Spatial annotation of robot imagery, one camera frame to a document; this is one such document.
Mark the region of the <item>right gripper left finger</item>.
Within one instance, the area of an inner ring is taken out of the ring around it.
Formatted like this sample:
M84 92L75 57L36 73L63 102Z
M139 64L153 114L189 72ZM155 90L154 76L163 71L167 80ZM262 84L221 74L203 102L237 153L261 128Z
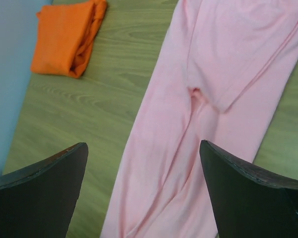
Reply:
M66 237L87 158L80 142L0 176L0 238Z

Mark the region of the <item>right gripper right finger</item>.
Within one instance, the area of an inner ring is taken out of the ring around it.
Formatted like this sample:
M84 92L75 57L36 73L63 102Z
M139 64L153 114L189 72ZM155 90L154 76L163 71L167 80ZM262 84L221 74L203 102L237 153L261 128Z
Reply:
M222 238L298 238L298 180L203 140L200 158Z

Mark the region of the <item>pink t-shirt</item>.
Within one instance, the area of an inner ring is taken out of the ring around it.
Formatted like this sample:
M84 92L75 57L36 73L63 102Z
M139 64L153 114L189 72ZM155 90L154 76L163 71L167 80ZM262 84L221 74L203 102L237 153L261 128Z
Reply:
M200 143L252 162L297 60L298 0L180 0L101 237L214 238Z

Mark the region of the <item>folded orange t-shirt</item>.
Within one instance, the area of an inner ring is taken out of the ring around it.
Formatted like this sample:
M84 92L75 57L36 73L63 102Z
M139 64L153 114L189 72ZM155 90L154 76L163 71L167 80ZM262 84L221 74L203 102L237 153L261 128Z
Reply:
M36 14L37 42L31 71L81 77L89 63L106 8L105 0L43 6Z

